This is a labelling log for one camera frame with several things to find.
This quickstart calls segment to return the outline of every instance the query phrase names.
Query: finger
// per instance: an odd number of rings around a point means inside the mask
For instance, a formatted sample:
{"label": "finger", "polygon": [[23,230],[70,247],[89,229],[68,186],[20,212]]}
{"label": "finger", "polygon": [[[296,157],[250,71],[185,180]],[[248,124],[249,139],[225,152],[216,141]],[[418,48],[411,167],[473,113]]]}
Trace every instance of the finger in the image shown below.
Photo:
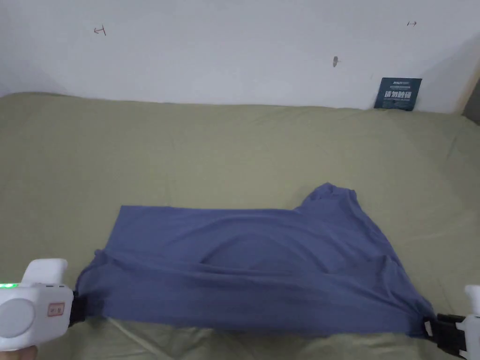
{"label": "finger", "polygon": [[19,360],[35,360],[38,349],[36,348],[36,346],[31,346],[29,348],[19,350],[19,352]]}
{"label": "finger", "polygon": [[0,360],[20,360],[19,351],[0,351]]}

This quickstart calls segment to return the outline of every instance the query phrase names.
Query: dark blue sign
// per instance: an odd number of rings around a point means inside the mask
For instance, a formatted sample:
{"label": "dark blue sign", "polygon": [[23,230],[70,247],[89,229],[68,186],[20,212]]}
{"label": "dark blue sign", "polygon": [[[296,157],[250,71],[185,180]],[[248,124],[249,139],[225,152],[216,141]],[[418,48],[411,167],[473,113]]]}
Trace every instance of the dark blue sign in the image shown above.
{"label": "dark blue sign", "polygon": [[417,101],[421,79],[384,77],[380,83],[375,109],[412,111]]}

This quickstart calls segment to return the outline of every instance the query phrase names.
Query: orange label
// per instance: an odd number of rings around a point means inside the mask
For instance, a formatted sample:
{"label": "orange label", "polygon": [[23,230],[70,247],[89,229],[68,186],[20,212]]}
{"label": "orange label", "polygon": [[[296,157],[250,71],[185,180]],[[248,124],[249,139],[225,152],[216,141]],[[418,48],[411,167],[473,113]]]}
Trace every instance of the orange label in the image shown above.
{"label": "orange label", "polygon": [[54,302],[48,305],[48,317],[52,316],[62,316],[63,311],[65,310],[64,302]]}

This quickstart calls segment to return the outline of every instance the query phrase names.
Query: black clamp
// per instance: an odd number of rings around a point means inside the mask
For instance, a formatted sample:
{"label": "black clamp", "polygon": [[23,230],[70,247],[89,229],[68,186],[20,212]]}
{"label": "black clamp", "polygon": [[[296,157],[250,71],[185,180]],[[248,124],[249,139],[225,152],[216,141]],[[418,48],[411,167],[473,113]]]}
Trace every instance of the black clamp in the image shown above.
{"label": "black clamp", "polygon": [[87,298],[79,296],[78,292],[73,292],[72,310],[70,311],[70,324],[68,327],[81,323],[86,319]]}
{"label": "black clamp", "polygon": [[438,348],[447,354],[463,357],[460,351],[467,351],[465,332],[456,327],[456,323],[465,320],[465,316],[438,314],[436,319],[423,319],[425,337],[437,344]]}

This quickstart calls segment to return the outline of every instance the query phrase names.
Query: white wall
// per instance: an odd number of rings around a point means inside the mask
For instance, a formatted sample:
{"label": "white wall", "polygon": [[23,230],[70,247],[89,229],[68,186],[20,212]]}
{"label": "white wall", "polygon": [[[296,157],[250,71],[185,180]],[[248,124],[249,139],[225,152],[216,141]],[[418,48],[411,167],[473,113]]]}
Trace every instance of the white wall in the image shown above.
{"label": "white wall", "polygon": [[371,108],[382,77],[421,77],[417,109],[453,112],[479,19],[479,0],[0,0],[0,96]]}

